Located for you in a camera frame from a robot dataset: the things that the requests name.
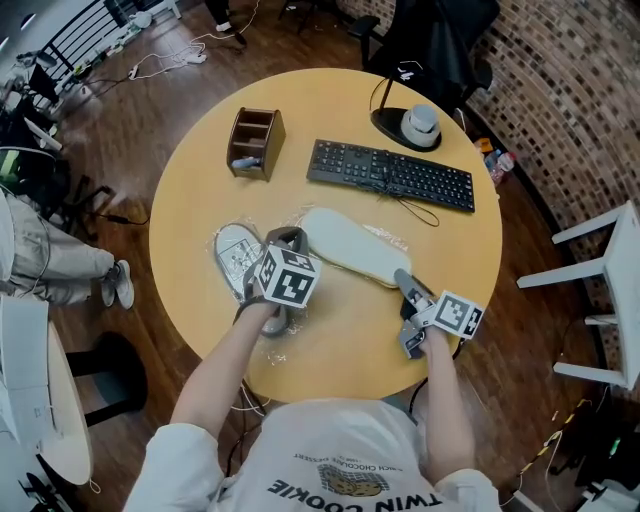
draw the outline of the black keyboard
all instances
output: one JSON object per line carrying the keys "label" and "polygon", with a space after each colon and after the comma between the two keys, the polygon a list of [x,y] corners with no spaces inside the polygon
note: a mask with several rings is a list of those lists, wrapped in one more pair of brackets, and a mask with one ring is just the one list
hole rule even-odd
{"label": "black keyboard", "polygon": [[318,139],[307,178],[475,211],[470,173],[381,149]]}

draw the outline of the wooden desk organizer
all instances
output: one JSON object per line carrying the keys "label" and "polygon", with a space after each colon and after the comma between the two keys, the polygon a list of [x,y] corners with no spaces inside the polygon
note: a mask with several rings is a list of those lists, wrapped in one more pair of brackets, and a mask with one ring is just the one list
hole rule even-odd
{"label": "wooden desk organizer", "polygon": [[[269,181],[286,132],[279,110],[241,108],[233,123],[227,167],[236,177]],[[234,169],[231,162],[244,158],[260,158],[260,164],[246,169]]]}

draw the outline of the shoe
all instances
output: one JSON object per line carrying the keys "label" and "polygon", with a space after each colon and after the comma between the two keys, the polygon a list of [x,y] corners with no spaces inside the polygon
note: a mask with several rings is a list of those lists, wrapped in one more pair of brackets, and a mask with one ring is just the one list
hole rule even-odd
{"label": "shoe", "polygon": [[104,305],[108,308],[113,306],[113,301],[116,300],[116,287],[113,281],[105,277],[100,283],[100,292],[102,293]]}
{"label": "shoe", "polygon": [[131,309],[135,297],[133,281],[131,281],[131,268],[125,260],[120,260],[116,265],[120,270],[115,283],[116,296],[124,309]]}

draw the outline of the person's arm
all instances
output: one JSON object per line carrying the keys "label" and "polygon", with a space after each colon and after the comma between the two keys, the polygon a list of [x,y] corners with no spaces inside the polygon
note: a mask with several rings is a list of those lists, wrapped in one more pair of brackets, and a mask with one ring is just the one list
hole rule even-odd
{"label": "person's arm", "polygon": [[428,327],[420,349],[427,356],[429,369],[425,420],[427,475],[432,482],[439,482],[454,471],[474,467],[475,441],[462,405],[447,334],[437,327]]}
{"label": "person's arm", "polygon": [[238,321],[187,380],[173,410],[171,423],[202,427],[218,439],[240,389],[260,330],[275,307],[258,303],[242,312]]}

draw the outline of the shoe insole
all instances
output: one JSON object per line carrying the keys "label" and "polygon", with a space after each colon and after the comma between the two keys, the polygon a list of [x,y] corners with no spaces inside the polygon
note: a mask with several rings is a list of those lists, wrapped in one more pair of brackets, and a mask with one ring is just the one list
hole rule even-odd
{"label": "shoe insole", "polygon": [[243,278],[247,269],[262,255],[263,244],[242,224],[227,224],[216,233],[215,259],[224,280],[239,302],[244,302]]}
{"label": "shoe insole", "polygon": [[396,288],[394,272],[411,275],[409,256],[341,213],[313,208],[302,218],[309,247],[321,258]]}

